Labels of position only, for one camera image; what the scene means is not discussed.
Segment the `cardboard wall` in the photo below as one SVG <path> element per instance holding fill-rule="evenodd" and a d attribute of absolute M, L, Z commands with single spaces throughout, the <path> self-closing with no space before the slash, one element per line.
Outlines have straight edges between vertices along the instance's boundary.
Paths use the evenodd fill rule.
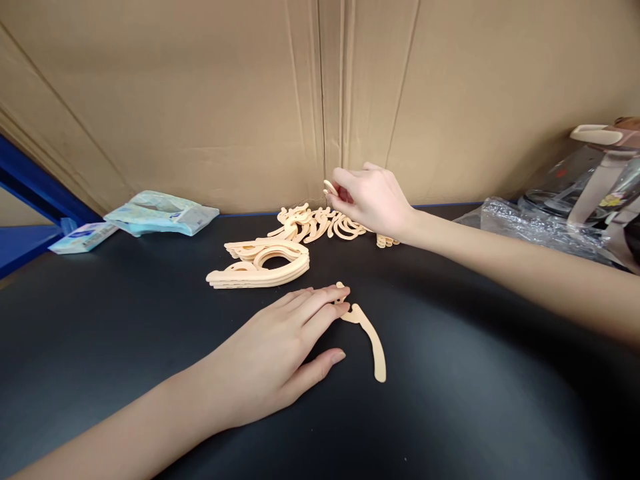
<path fill-rule="evenodd" d="M 51 222 L 36 210 L 0 188 L 0 227 L 50 224 Z"/>
<path fill-rule="evenodd" d="M 640 112 L 636 0 L 336 0 L 333 11 L 344 113 L 332 162 L 387 166 L 413 204 L 513 197 L 578 147 L 574 126 Z"/>
<path fill-rule="evenodd" d="M 316 2 L 4 1 L 0 23 L 0 124 L 99 213 L 323 199 Z"/>
<path fill-rule="evenodd" d="M 371 160 L 412 203 L 510 196 L 640 111 L 635 0 L 0 3 L 0 129 L 98 213 L 323 202 Z"/>

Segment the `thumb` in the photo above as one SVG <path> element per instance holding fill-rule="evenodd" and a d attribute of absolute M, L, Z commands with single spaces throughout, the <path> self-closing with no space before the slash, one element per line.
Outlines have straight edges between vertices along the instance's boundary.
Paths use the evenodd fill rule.
<path fill-rule="evenodd" d="M 331 367 L 345 357 L 342 350 L 330 349 L 318 355 L 315 360 L 300 366 L 281 388 L 283 408 L 291 405 L 300 398 L 300 395 L 324 380 Z"/>
<path fill-rule="evenodd" d="M 353 220 L 353 216 L 356 214 L 356 206 L 354 204 L 345 202 L 332 193 L 327 194 L 327 200 L 330 202 L 334 210 L 338 210 L 338 212 L 344 213 L 346 216 Z"/>

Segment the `forearm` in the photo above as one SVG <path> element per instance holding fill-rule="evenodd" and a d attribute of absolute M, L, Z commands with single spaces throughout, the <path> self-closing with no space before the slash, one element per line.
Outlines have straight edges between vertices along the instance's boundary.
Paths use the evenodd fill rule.
<path fill-rule="evenodd" d="M 416 211 L 399 234 L 582 326 L 640 347 L 640 278 Z"/>
<path fill-rule="evenodd" d="M 195 392 L 183 374 L 162 382 L 12 480 L 152 478 L 211 434 L 192 408 Z"/>

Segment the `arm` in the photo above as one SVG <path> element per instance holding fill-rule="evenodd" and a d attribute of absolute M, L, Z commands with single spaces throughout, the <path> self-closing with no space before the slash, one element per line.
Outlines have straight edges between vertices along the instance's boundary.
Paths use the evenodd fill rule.
<path fill-rule="evenodd" d="M 330 349 L 301 365 L 349 310 L 331 303 L 344 295 L 336 287 L 288 293 L 198 363 L 12 480 L 149 479 L 215 433 L 289 406 L 345 358 Z"/>
<path fill-rule="evenodd" d="M 454 260 L 588 329 L 640 347 L 640 277 L 414 210 L 390 171 L 370 163 L 364 168 L 334 170 L 339 197 L 327 199 L 336 210 L 375 232 Z"/>

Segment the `hand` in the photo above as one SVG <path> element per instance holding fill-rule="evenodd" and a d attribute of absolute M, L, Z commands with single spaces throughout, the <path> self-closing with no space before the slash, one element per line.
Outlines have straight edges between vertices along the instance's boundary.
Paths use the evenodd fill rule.
<path fill-rule="evenodd" d="M 349 310 L 348 287 L 299 290 L 256 313 L 214 352 L 182 374 L 195 390 L 206 436 L 288 407 L 324 379 L 345 353 L 330 349 L 301 366 L 318 338 Z"/>
<path fill-rule="evenodd" d="M 366 228 L 398 240 L 413 222 L 416 210 L 389 170 L 366 162 L 360 171 L 334 169 L 333 180 L 339 198 L 329 193 L 327 201 Z"/>

